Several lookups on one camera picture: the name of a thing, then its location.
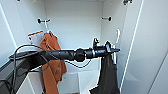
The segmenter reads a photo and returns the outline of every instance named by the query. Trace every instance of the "white wall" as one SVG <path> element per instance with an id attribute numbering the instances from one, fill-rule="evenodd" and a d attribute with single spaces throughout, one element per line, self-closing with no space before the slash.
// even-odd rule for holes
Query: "white wall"
<path id="1" fill-rule="evenodd" d="M 47 0 L 45 6 L 47 18 L 51 19 L 49 28 L 58 37 L 61 49 L 88 49 L 92 47 L 94 38 L 100 39 L 103 2 Z M 72 61 L 72 63 L 83 66 L 88 61 L 85 60 L 83 63 Z M 97 84 L 99 73 L 95 70 L 99 69 L 99 59 L 93 59 L 82 69 L 68 63 L 66 66 L 67 73 L 63 75 L 63 81 L 58 83 L 60 94 L 77 92 L 89 94 L 88 90 Z"/>
<path id="2" fill-rule="evenodd" d="M 0 0 L 0 67 L 7 63 L 8 56 L 14 53 L 14 50 L 23 44 L 30 44 L 28 42 L 28 34 L 37 31 L 46 31 L 44 24 L 38 24 L 37 19 L 46 18 L 43 0 Z M 34 89 L 35 94 L 42 92 L 41 74 L 30 74 L 22 84 L 22 89 L 19 92 L 25 92 L 27 88 Z"/>
<path id="3" fill-rule="evenodd" d="M 61 49 L 92 47 L 93 38 L 100 39 L 102 2 L 89 1 L 59 1 L 47 0 L 45 2 L 47 17 L 51 19 L 50 30 L 58 37 Z M 67 65 L 68 72 L 98 69 L 98 59 L 91 61 L 83 69 Z M 84 63 L 73 63 L 82 66 Z"/>

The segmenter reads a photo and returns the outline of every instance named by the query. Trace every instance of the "wardrobe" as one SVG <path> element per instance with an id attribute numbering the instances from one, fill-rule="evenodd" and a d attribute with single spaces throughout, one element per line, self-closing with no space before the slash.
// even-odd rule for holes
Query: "wardrobe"
<path id="1" fill-rule="evenodd" d="M 121 94 L 168 93 L 168 1 L 167 0 L 0 0 L 0 67 L 14 50 L 30 44 L 29 34 L 38 44 L 51 31 L 61 49 L 76 50 L 106 41 L 116 48 L 117 79 Z M 37 50 L 25 47 L 20 50 Z M 84 62 L 70 61 L 78 66 Z M 67 73 L 58 83 L 60 94 L 90 94 L 99 79 L 100 58 L 85 68 L 66 63 Z M 42 94 L 41 73 L 29 73 L 17 94 Z"/>

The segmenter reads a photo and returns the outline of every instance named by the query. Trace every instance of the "metal bracket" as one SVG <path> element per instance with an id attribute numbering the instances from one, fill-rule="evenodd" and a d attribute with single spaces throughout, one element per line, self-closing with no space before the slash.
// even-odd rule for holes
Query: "metal bracket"
<path id="1" fill-rule="evenodd" d="M 130 1 L 130 3 L 132 3 L 132 0 L 124 0 L 123 3 L 124 5 L 127 5 L 127 3 Z"/>

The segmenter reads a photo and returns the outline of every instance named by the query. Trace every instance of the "black cable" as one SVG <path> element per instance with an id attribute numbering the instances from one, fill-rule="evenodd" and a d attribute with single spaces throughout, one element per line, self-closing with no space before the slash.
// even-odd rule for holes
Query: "black cable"
<path id="1" fill-rule="evenodd" d="M 46 70 L 48 69 L 48 67 L 50 66 L 50 65 L 49 65 L 49 61 L 48 61 L 43 55 L 41 55 L 41 57 L 47 62 L 47 67 L 46 67 L 44 70 L 41 70 L 41 71 L 28 70 L 28 71 L 22 73 L 21 75 L 18 75 L 18 77 L 23 76 L 24 74 L 28 74 L 29 72 L 44 72 L 44 71 L 46 71 Z"/>
<path id="2" fill-rule="evenodd" d="M 1 82 L 5 83 L 9 92 L 13 91 L 13 93 L 16 94 L 16 91 L 14 90 L 14 87 L 11 85 L 11 83 L 9 83 L 7 80 L 0 80 L 0 83 Z"/>
<path id="3" fill-rule="evenodd" d="M 47 67 L 44 70 L 41 70 L 41 71 L 31 71 L 30 70 L 28 72 L 44 72 L 48 69 L 48 67 L 50 66 L 49 61 L 43 55 L 41 55 L 41 57 L 47 62 Z"/>
<path id="4" fill-rule="evenodd" d="M 13 92 L 14 92 L 14 88 L 15 88 L 15 81 L 16 81 L 16 53 L 17 53 L 17 51 L 20 49 L 20 48 L 22 48 L 22 47 L 25 47 L 25 46 L 33 46 L 33 47 L 37 47 L 37 48 L 39 48 L 39 49 L 42 49 L 42 50 L 44 50 L 43 48 L 41 48 L 41 47 L 39 47 L 39 46 L 36 46 L 36 45 L 22 45 L 22 46 L 20 46 L 20 47 L 18 47 L 16 50 L 15 50 L 15 52 L 14 52 L 14 72 L 13 72 L 13 79 L 12 79 L 12 86 L 13 86 L 13 90 L 11 91 L 11 94 L 13 94 Z"/>
<path id="5" fill-rule="evenodd" d="M 25 46 L 33 46 L 33 47 L 37 47 L 37 48 L 39 48 L 39 49 L 42 49 L 42 50 L 44 50 L 43 48 L 41 48 L 41 47 L 39 47 L 39 46 L 36 46 L 36 45 L 22 45 L 22 46 L 20 46 L 20 47 L 18 47 L 16 50 L 15 50 L 15 52 L 14 52 L 14 72 L 13 72 L 13 79 L 12 79 L 12 86 L 13 86 L 13 90 L 12 90 L 12 92 L 11 92 L 11 94 L 15 91 L 14 90 L 14 87 L 15 87 L 15 81 L 16 81 L 16 53 L 17 53 L 17 51 L 20 49 L 20 48 L 22 48 L 22 47 L 25 47 Z M 60 59 L 58 59 L 57 57 L 55 57 L 52 53 L 50 53 L 50 52 L 47 52 L 46 51 L 46 53 L 48 53 L 49 55 L 51 55 L 53 58 L 55 58 L 56 60 L 60 60 Z M 90 61 L 87 63 L 87 64 L 85 64 L 84 66 L 77 66 L 77 65 L 75 65 L 75 64 L 73 64 L 73 63 L 71 63 L 71 62 L 68 62 L 68 61 L 65 61 L 65 62 L 67 62 L 67 63 L 69 63 L 69 64 L 71 64 L 71 65 L 73 65 L 73 66 L 75 66 L 75 67 L 77 67 L 77 68 L 84 68 L 84 67 L 86 67 L 89 63 L 90 63 Z"/>
<path id="6" fill-rule="evenodd" d="M 69 63 L 69 64 L 71 64 L 71 65 L 73 65 L 73 66 L 75 66 L 75 67 L 77 67 L 77 68 L 84 68 L 84 67 L 86 67 L 87 65 L 89 65 L 90 61 L 91 61 L 91 59 L 90 59 L 84 66 L 78 66 L 78 65 L 75 65 L 75 64 L 73 64 L 73 63 L 71 63 L 71 62 L 68 62 L 68 61 L 64 61 L 64 62 L 67 62 L 67 63 Z"/>

